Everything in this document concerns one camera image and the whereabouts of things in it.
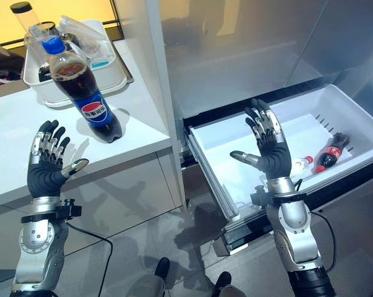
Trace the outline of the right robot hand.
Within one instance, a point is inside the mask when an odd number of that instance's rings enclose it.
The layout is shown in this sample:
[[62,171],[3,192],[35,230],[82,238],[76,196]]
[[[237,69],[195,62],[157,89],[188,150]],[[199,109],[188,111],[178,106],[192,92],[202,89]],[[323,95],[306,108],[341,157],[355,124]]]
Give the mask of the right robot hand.
[[291,172],[291,155],[275,113],[260,99],[253,98],[251,105],[245,108],[245,122],[256,138],[260,155],[235,150],[230,156],[257,168],[266,174],[267,179],[288,178]]

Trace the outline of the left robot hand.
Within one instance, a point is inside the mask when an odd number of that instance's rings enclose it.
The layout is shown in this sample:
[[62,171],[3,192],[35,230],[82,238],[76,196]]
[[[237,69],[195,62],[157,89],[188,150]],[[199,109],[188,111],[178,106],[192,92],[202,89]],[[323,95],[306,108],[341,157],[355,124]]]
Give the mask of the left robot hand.
[[45,121],[35,134],[29,154],[27,187],[33,198],[59,197],[62,185],[89,163],[86,158],[63,165],[69,137],[57,120]]

